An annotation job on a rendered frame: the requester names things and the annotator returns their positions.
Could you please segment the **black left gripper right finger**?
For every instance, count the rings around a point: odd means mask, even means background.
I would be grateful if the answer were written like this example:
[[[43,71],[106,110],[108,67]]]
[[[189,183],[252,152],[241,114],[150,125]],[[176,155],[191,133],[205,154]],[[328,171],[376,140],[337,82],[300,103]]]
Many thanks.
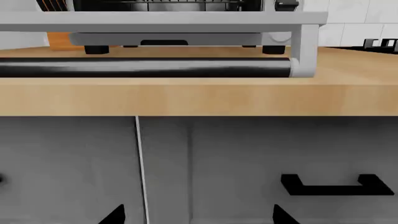
[[[272,221],[273,224],[300,224],[279,205],[274,205]]]

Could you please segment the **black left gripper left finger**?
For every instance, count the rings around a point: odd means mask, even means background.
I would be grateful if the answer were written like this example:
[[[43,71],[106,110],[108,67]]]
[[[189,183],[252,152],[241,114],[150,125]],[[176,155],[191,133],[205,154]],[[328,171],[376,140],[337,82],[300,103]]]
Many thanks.
[[[119,205],[98,224],[125,224],[124,205]]]

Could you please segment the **grey toaster oven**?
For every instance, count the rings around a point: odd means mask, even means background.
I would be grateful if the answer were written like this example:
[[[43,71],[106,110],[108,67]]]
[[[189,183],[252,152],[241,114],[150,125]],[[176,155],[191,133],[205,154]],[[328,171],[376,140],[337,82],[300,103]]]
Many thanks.
[[[223,12],[302,12],[305,0],[242,0],[239,11]],[[73,45],[88,47],[120,45],[140,46],[240,46],[262,47],[264,54],[284,54],[290,32],[266,33],[70,33]]]

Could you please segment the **grey toaster oven door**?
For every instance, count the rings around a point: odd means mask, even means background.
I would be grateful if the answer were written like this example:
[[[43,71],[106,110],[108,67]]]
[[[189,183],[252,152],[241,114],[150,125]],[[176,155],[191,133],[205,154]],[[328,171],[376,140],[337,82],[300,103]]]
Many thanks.
[[[291,32],[290,76],[312,77],[327,12],[2,12],[0,31],[71,33]]]

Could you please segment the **grey cabinet drawer front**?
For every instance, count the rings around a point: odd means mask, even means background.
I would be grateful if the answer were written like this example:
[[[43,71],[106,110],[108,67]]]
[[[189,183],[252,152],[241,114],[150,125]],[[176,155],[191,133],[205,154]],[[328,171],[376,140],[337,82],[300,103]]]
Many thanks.
[[[140,117],[149,224],[398,224],[398,117]],[[296,196],[280,182],[395,195]]]

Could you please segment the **grey cabinet door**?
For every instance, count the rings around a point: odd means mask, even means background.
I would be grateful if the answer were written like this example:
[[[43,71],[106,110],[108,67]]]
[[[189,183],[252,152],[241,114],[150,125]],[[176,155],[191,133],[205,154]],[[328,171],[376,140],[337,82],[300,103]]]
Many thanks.
[[[0,117],[0,224],[144,224],[132,117]]]

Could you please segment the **wooden knife block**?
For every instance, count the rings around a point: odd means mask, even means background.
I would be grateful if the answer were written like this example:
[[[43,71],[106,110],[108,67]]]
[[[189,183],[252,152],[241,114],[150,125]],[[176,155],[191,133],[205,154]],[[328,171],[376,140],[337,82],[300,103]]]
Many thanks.
[[[73,0],[35,0],[40,10],[43,12],[50,11],[74,11]],[[51,50],[80,50],[85,52],[86,48],[84,46],[73,45],[69,38],[70,33],[62,32],[48,32],[47,38]],[[109,48],[116,48],[114,46],[94,46],[88,47],[89,53],[94,52],[94,54],[107,54]]]

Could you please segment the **black stove grate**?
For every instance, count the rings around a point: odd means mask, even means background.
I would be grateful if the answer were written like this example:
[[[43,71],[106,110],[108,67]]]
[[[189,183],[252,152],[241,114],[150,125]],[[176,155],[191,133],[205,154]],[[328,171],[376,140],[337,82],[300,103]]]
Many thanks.
[[[365,39],[363,48],[398,52],[398,39]]]

